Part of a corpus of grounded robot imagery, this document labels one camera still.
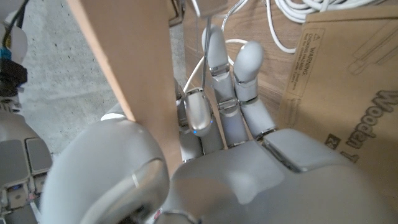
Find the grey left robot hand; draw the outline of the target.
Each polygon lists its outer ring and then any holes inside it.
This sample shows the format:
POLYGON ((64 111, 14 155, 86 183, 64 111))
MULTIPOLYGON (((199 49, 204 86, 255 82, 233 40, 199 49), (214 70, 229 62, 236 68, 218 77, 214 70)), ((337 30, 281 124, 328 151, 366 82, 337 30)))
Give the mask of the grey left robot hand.
POLYGON ((61 153, 43 223, 396 223, 343 156, 293 129, 205 152, 169 175, 158 143, 110 111, 61 153))

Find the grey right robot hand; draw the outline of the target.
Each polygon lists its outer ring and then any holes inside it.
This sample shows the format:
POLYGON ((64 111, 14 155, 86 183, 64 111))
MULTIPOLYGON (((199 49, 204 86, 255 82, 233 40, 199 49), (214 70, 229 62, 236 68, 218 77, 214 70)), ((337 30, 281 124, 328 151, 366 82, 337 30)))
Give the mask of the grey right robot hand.
POLYGON ((1 223, 40 223, 40 196, 52 156, 21 115, 16 96, 1 97, 1 223))

